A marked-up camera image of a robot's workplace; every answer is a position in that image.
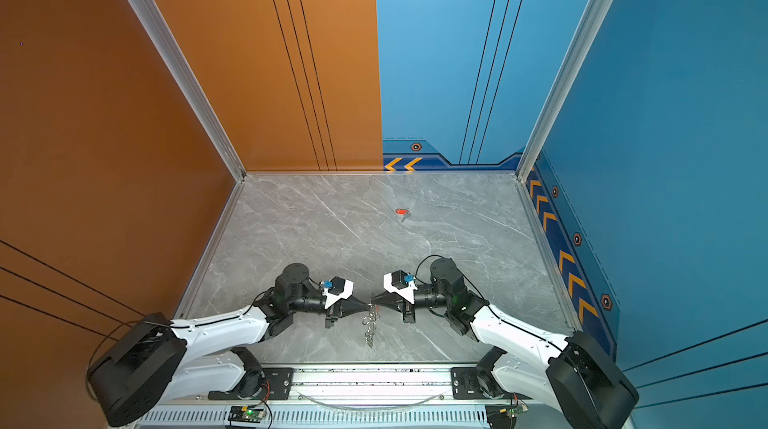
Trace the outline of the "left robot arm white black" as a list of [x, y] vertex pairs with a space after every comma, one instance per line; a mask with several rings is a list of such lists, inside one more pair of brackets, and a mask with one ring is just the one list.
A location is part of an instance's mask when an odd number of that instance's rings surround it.
[[285, 331], [297, 313], [320, 314], [326, 327], [368, 310], [341, 277], [315, 283], [301, 263], [286, 266], [274, 285], [241, 309], [205, 318], [136, 321], [107, 351], [95, 353], [86, 386], [111, 427], [128, 425], [157, 404], [213, 393], [251, 399], [264, 383], [250, 346]]

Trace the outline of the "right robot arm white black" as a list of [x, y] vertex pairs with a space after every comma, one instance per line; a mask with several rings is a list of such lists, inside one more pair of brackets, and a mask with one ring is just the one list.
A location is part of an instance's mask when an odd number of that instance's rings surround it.
[[450, 258], [431, 263], [426, 283], [398, 270], [384, 275], [383, 288], [372, 304], [398, 311], [405, 323], [414, 323], [419, 309], [440, 308], [455, 332], [489, 346], [476, 371], [491, 399], [528, 396], [561, 412], [573, 428], [621, 428], [639, 401], [594, 337], [550, 332], [504, 313]]

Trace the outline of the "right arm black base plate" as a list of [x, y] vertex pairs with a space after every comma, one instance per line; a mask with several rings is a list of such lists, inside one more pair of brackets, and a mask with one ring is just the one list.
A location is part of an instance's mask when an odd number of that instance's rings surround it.
[[453, 398], [456, 400], [523, 400], [531, 398], [504, 391], [489, 373], [472, 367], [452, 367], [449, 370]]

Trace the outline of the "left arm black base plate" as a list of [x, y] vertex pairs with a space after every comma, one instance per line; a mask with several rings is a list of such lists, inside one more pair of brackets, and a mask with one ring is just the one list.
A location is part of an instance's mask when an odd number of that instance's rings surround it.
[[230, 391], [210, 391], [208, 399], [214, 401], [266, 400], [286, 401], [289, 399], [294, 369], [272, 367], [260, 371], [249, 370]]

